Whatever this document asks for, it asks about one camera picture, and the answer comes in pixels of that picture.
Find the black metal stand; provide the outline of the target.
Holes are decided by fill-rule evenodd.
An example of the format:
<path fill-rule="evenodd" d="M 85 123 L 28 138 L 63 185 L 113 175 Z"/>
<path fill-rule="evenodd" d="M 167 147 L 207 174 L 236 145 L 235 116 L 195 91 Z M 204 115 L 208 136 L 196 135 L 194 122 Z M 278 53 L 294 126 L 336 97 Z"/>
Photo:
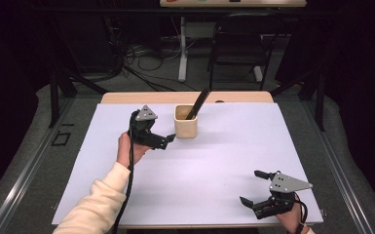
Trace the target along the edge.
<path fill-rule="evenodd" d="M 73 85 L 74 81 L 102 95 L 106 94 L 107 90 L 80 74 L 72 52 L 55 21 L 51 18 L 46 18 L 45 22 L 48 24 L 48 29 L 46 30 L 48 36 L 44 40 L 53 72 L 50 78 L 52 112 L 50 127 L 52 128 L 60 118 L 58 91 L 62 91 L 67 98 L 75 98 L 78 91 Z"/>
<path fill-rule="evenodd" d="M 324 131 L 323 106 L 325 95 L 325 76 L 321 72 L 305 72 L 288 82 L 280 84 L 277 88 L 270 91 L 270 94 L 272 97 L 275 97 L 300 82 L 303 83 L 302 88 L 298 94 L 300 100 L 310 100 L 313 95 L 316 95 L 315 122 L 319 129 L 321 131 Z"/>

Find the black chair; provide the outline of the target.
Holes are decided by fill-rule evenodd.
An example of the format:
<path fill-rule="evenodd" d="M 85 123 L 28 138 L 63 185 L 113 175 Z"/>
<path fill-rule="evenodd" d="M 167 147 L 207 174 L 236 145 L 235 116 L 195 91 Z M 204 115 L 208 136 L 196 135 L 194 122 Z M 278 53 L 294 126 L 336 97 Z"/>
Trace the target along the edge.
<path fill-rule="evenodd" d="M 259 90 L 264 88 L 274 44 L 283 28 L 277 15 L 233 13 L 219 19 L 212 32 L 207 71 L 209 88 L 213 87 L 216 65 L 248 66 L 261 69 Z"/>

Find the beige square cup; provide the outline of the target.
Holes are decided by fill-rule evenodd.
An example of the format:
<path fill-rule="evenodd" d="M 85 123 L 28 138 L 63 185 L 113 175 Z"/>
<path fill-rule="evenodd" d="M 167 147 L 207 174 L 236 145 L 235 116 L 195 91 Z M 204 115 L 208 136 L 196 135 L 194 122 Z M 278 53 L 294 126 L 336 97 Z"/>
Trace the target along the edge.
<path fill-rule="evenodd" d="M 178 104 L 174 108 L 174 128 L 177 138 L 194 138 L 198 133 L 198 117 L 188 119 L 187 116 L 192 110 L 190 104 Z"/>

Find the white-legged background desk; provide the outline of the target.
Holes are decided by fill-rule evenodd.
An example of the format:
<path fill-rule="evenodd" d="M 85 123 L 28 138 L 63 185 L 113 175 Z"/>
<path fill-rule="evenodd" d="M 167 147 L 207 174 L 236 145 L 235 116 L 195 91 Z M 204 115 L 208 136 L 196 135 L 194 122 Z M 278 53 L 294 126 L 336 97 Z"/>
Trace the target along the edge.
<path fill-rule="evenodd" d="M 250 10 L 281 10 L 301 9 L 307 5 L 306 0 L 160 0 L 165 10 L 219 10 L 219 9 L 250 9 Z M 178 81 L 187 79 L 187 46 L 188 38 L 210 38 L 214 22 L 191 22 L 184 16 L 180 18 L 180 63 Z"/>

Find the person's left hand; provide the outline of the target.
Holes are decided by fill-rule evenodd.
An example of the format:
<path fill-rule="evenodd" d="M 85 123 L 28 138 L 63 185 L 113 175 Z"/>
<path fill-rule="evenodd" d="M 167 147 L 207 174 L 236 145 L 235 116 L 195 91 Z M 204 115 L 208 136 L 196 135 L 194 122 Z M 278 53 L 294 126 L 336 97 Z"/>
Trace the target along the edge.
<path fill-rule="evenodd" d="M 118 152 L 116 162 L 128 167 L 130 163 L 131 152 L 133 152 L 133 162 L 136 164 L 143 155 L 149 150 L 149 147 L 141 144 L 131 144 L 131 138 L 127 133 L 122 133 L 118 139 Z"/>

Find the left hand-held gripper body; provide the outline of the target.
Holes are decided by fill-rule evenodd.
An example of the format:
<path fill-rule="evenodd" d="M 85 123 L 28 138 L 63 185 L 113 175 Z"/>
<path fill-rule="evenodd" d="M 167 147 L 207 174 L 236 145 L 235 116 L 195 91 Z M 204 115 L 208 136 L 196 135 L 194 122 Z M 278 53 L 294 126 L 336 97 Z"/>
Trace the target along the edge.
<path fill-rule="evenodd" d="M 131 141 L 152 149 L 165 150 L 169 144 L 167 136 L 159 136 L 151 132 L 158 116 L 148 106 L 143 105 L 131 114 L 128 135 Z"/>

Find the person's right hand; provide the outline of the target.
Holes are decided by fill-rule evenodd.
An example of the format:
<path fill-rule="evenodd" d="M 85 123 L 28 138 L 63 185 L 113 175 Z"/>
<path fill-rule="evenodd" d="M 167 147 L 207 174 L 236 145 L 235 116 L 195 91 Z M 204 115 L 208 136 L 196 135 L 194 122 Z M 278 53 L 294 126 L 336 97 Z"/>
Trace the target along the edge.
<path fill-rule="evenodd" d="M 299 226 L 302 221 L 301 205 L 294 203 L 289 212 L 277 214 L 276 218 L 290 234 L 299 234 Z"/>

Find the black knife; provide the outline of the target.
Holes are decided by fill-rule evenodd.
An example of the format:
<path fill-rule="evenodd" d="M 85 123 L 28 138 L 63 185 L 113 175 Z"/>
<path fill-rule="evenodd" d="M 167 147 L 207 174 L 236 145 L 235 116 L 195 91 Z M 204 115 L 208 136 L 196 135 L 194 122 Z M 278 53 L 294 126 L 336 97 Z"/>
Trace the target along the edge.
<path fill-rule="evenodd" d="M 193 107 L 191 108 L 190 112 L 187 114 L 186 119 L 187 120 L 192 120 L 194 119 L 200 109 L 202 108 L 203 104 L 205 103 L 207 97 L 210 94 L 210 89 L 209 88 L 204 88 L 201 93 L 199 94 L 198 98 L 196 99 Z"/>

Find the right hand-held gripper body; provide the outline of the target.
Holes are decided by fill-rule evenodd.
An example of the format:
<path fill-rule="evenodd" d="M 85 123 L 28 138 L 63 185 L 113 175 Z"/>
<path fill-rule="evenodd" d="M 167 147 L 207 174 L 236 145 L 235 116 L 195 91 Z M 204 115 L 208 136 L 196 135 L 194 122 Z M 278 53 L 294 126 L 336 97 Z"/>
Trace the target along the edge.
<path fill-rule="evenodd" d="M 296 203 L 297 191 L 312 189 L 313 185 L 280 171 L 270 174 L 271 196 L 264 202 L 253 204 L 252 210 L 258 219 L 289 212 Z"/>

